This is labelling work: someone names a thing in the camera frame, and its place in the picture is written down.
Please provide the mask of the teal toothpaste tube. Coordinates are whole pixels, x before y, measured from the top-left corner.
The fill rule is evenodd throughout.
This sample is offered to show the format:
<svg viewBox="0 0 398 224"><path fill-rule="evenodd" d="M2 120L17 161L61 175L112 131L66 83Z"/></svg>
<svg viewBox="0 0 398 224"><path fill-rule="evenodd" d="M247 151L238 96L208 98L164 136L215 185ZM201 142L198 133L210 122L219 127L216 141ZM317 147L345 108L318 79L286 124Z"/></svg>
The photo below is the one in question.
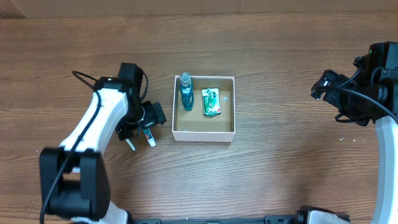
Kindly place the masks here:
<svg viewBox="0 0 398 224"><path fill-rule="evenodd" d="M149 143L150 147L155 147L156 146L156 142L155 142L155 139L154 139L154 137L152 135L151 130L149 128L148 129L144 129L143 133L144 133L144 135L145 135L145 137L147 139L147 142Z"/></svg>

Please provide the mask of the green soap packet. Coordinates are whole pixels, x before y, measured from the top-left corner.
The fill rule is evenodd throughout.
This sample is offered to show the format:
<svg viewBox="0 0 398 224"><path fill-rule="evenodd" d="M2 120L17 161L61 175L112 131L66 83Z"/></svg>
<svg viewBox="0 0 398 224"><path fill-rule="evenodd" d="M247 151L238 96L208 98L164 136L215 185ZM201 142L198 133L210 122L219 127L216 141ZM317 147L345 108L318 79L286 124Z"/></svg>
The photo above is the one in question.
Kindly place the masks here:
<svg viewBox="0 0 398 224"><path fill-rule="evenodd" d="M221 114L220 91L218 88L206 88L201 91L203 98L203 113L205 116Z"/></svg>

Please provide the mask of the green white toothbrush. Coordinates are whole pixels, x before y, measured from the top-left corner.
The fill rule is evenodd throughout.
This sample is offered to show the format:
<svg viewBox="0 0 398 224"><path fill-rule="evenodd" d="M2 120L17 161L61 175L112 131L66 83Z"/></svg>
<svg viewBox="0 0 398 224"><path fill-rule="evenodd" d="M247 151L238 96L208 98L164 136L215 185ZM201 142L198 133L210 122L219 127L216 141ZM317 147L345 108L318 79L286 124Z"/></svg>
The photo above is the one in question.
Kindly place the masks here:
<svg viewBox="0 0 398 224"><path fill-rule="evenodd" d="M130 139L126 139L125 141L127 142L127 144L129 145L129 147L130 147L133 151L136 150L135 146L133 145L133 143L131 142Z"/></svg>

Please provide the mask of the blue mouthwash bottle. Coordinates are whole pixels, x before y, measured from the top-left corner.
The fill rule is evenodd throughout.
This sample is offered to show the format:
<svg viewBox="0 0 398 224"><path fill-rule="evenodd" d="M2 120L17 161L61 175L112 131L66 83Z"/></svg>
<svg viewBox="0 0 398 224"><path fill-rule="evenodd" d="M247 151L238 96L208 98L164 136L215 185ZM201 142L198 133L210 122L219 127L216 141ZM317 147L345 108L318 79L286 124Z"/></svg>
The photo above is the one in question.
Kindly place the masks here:
<svg viewBox="0 0 398 224"><path fill-rule="evenodd" d="M193 109L194 95L193 82L189 73L183 72L180 77L180 93L183 107L186 111Z"/></svg>

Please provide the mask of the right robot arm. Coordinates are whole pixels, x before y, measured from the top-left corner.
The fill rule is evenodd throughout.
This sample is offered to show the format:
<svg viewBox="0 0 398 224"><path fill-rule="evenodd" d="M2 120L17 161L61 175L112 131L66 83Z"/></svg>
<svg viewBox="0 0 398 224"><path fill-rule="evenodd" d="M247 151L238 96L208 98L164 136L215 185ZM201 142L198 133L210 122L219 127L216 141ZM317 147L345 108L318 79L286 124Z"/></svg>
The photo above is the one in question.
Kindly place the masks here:
<svg viewBox="0 0 398 224"><path fill-rule="evenodd" d="M372 44L356 56L348 78L325 70L311 96L338 109L339 123L375 125L379 148L377 199L372 223L397 223L397 43Z"/></svg>

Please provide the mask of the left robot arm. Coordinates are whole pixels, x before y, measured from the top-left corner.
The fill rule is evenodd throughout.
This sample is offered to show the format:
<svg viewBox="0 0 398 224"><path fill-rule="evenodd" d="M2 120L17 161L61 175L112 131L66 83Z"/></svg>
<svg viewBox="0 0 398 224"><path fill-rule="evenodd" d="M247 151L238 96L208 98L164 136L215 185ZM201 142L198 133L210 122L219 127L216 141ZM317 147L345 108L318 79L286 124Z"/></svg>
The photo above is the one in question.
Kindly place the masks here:
<svg viewBox="0 0 398 224"><path fill-rule="evenodd" d="M164 124L160 103L146 101L148 77L135 63L123 62L116 77L101 77L89 87L93 97L77 127L59 147L45 147L40 153L40 187L45 215L70 219L73 223L132 223L129 211L111 201L104 152L113 133L120 141L144 133L150 146L155 140L150 129Z"/></svg>

